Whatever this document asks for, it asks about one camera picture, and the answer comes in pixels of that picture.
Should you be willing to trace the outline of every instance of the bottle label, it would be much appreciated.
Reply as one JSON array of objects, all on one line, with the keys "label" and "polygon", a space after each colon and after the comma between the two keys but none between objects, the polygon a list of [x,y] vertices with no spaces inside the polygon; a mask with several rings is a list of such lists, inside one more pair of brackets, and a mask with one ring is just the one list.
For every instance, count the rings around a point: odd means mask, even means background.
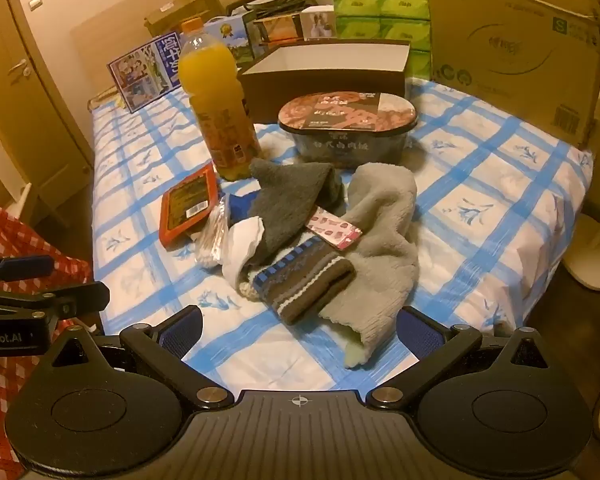
[{"label": "bottle label", "polygon": [[248,163],[260,154],[253,123],[239,104],[198,113],[198,126],[218,168]]}]

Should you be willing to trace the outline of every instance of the striped knit fabric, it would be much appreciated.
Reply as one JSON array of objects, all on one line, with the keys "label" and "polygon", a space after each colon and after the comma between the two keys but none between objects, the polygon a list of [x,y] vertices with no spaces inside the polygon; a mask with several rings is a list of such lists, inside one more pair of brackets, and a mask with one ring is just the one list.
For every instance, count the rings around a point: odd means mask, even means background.
[{"label": "striped knit fabric", "polygon": [[314,236],[260,272],[253,287],[283,322],[291,324],[309,307],[327,304],[353,276],[350,261]]}]

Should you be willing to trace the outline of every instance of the orange bottle cap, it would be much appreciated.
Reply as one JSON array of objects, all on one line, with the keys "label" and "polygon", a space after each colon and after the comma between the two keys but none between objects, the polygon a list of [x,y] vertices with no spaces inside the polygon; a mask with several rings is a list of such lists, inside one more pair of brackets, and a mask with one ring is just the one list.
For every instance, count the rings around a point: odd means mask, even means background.
[{"label": "orange bottle cap", "polygon": [[202,18],[191,18],[185,22],[182,22],[182,31],[185,34],[190,32],[195,32],[196,30],[200,30],[205,25],[205,22],[202,21]]}]

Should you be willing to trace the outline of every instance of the blue checkered bedsheet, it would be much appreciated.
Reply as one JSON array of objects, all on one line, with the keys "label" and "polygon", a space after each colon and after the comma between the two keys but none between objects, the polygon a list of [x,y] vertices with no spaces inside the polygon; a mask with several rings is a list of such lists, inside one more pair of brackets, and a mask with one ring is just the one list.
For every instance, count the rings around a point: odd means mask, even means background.
[{"label": "blue checkered bedsheet", "polygon": [[[408,301],[446,325],[512,330],[546,289],[570,241],[592,158],[432,82],[414,82],[412,100],[420,121],[403,163],[418,185],[410,237],[420,275]],[[209,160],[181,89],[135,114],[104,105],[93,121],[94,274],[111,291],[107,333],[157,324],[197,304],[203,335],[184,361],[234,394],[356,388],[364,396],[416,361],[394,336],[367,366],[346,370],[342,341],[324,322],[308,317],[284,326],[263,304],[240,297],[219,271],[197,267],[191,243],[171,252],[161,246],[162,194]],[[294,160],[294,144],[277,126],[256,129],[270,158]],[[258,184],[221,187],[244,194]]]}]

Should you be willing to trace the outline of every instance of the door handle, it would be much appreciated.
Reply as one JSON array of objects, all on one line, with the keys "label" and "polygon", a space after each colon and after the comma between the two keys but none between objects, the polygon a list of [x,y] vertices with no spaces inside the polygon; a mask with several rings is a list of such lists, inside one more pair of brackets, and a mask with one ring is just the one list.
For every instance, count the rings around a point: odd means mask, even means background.
[{"label": "door handle", "polygon": [[11,75],[13,74],[17,69],[21,68],[21,69],[25,69],[27,67],[27,63],[29,62],[28,59],[21,59],[19,62],[17,62],[15,65],[13,65],[9,71],[7,72],[7,75]]}]

